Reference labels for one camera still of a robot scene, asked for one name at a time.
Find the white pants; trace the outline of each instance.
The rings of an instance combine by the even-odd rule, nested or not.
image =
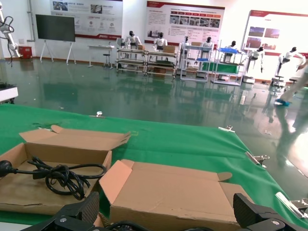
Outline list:
[[[288,91],[282,94],[280,98],[283,101],[289,101],[293,97],[293,94],[298,90],[300,90],[303,86],[305,86],[307,82],[308,82],[308,67],[306,67],[305,72],[303,73],[301,78],[294,85],[292,85],[292,87]]]

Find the reflective floor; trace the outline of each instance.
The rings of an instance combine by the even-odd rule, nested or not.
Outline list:
[[[235,87],[144,78],[100,66],[39,60],[1,67],[2,81],[18,85],[16,104],[195,126],[231,125],[253,155],[270,156],[264,164],[291,199],[308,197],[308,90],[298,92],[285,108],[274,106],[280,93],[262,84]]]

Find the open cardboard box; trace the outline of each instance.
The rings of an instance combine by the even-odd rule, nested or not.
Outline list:
[[[240,229],[232,203],[240,185],[223,183],[231,173],[214,173],[130,160],[117,161],[100,179],[111,222],[134,221],[153,231],[208,227]]]
[[[53,125],[53,131],[38,129],[20,133],[27,143],[22,143],[0,156],[8,160],[19,170],[35,170],[27,163],[36,156],[50,166],[80,164],[103,164],[111,166],[111,150],[126,143],[130,134],[98,132],[76,129],[64,129]],[[102,169],[85,167],[74,169],[77,174],[99,175]],[[85,196],[91,191],[99,191],[98,179],[89,180],[91,186],[85,186]],[[63,188],[56,183],[54,188]],[[72,195],[57,195],[50,191],[45,179],[33,180],[32,175],[9,174],[0,178],[0,210],[22,213],[54,215],[64,205],[77,203]]]

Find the wall poster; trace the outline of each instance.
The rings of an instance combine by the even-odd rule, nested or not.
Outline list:
[[[298,52],[308,52],[307,14],[251,11],[244,43],[248,49],[264,47],[267,55],[278,55],[297,47]]]
[[[190,42],[212,37],[218,43],[224,7],[147,1],[145,42],[153,43],[160,32],[168,44],[178,45],[188,36]]]
[[[122,36],[123,0],[50,0],[51,14],[75,18],[76,37],[116,40]]]

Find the black cable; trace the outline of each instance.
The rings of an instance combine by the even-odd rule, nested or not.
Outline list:
[[[147,228],[145,228],[141,225],[138,225],[138,224],[136,224],[132,221],[128,221],[128,220],[119,221],[117,223],[114,223],[114,224],[108,226],[106,229],[114,230],[114,229],[116,229],[118,227],[122,227],[122,226],[130,226],[130,227],[133,228],[134,231],[151,231],[151,230],[149,230],[149,229],[147,229]]]
[[[33,179],[42,179],[45,178],[46,186],[54,193],[58,195],[73,195],[77,200],[82,200],[85,196],[83,185],[86,184],[86,186],[89,188],[90,183],[88,180],[90,179],[98,179],[101,178],[107,171],[105,166],[99,165],[99,164],[84,164],[84,165],[77,165],[73,167],[68,167],[66,165],[58,165],[56,167],[51,167],[47,164],[45,164],[43,161],[41,161],[37,157],[33,157],[32,160],[27,161],[29,164],[34,165],[37,167],[37,170],[34,171],[23,171],[18,170],[16,168],[12,167],[12,164],[8,161],[1,161],[0,162],[0,173],[2,170],[2,173],[9,174],[28,174],[33,175]],[[83,168],[83,167],[99,167],[103,171],[100,175],[95,176],[86,176],[86,175],[80,175],[76,174],[75,172],[71,171],[73,169],[77,168]],[[59,182],[62,187],[67,187],[69,189],[68,191],[60,191],[52,187],[56,182]]]

